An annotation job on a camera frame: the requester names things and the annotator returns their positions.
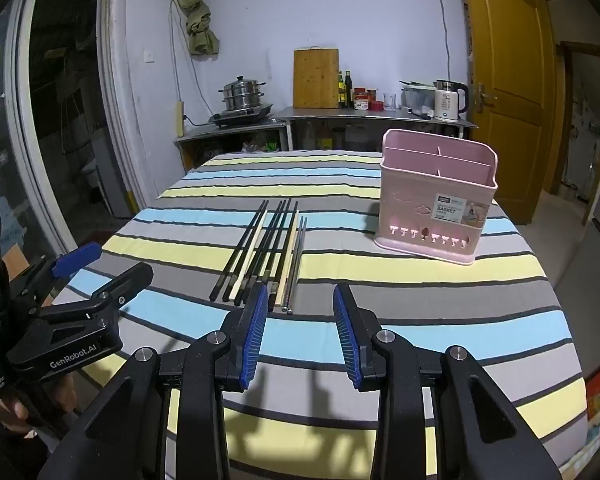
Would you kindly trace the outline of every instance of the electric kettle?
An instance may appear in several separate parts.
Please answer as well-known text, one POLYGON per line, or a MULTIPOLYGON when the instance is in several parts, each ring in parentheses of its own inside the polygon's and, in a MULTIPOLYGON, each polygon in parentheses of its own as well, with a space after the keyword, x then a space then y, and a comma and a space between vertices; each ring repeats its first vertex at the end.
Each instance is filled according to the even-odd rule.
POLYGON ((443 121, 457 121, 458 114, 465 112, 468 108, 469 89, 462 83, 443 79, 438 79, 434 86, 436 87, 435 118, 443 121), (458 109, 458 90, 464 92, 464 107, 462 109, 458 109))

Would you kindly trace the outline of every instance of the human hand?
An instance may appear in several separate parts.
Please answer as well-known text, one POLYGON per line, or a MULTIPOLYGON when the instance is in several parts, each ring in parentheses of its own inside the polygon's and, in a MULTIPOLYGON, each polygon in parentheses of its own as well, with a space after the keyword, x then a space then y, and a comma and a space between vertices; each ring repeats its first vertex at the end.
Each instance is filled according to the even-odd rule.
MULTIPOLYGON (((78 403, 75 393, 74 375, 67 374, 58 379, 51 388, 50 396, 65 412, 72 412, 78 403)), ((29 410, 15 396, 5 396, 0 400, 0 422, 15 433, 29 433, 31 427, 26 423, 29 410)))

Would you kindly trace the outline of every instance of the green curtain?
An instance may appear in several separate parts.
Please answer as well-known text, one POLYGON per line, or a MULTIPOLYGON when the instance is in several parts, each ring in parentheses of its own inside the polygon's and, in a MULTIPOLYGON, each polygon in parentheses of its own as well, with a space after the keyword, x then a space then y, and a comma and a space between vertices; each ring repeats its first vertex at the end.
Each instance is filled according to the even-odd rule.
POLYGON ((192 56, 217 54, 218 38, 209 30, 211 11, 202 0, 178 0, 180 8, 187 13, 189 53, 192 56))

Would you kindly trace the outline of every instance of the striped tablecloth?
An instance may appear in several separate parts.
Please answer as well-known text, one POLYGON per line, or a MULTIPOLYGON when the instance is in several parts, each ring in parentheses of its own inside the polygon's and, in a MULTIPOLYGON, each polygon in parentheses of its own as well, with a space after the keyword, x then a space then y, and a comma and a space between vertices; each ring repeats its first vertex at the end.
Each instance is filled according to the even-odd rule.
MULTIPOLYGON (((379 153, 221 155, 168 189, 104 246, 56 302, 91 294, 138 260, 152 286, 122 310, 123 351, 86 368, 104 384, 140 346, 182 348, 216 330, 227 304, 208 295, 263 198, 296 197, 308 218, 293 316, 267 319, 250 389, 225 393, 232 478, 368 478, 378 393, 357 393, 346 373, 332 312, 336 282, 359 306, 414 345, 465 346, 515 404, 558 464, 583 446, 580 364, 551 285, 502 209, 491 205, 477 259, 459 266, 378 248, 379 153)), ((435 475, 432 407, 427 474, 435 475)), ((174 474, 169 421, 168 473, 174 474)))

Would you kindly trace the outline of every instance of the wooden door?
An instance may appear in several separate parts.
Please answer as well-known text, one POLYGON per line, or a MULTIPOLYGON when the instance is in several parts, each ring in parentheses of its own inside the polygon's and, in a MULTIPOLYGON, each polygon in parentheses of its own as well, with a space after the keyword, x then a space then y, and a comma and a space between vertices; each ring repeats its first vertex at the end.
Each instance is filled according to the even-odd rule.
POLYGON ((554 111, 554 42, 544 0, 467 0, 472 31, 472 139, 498 154, 496 200, 531 222, 554 111))

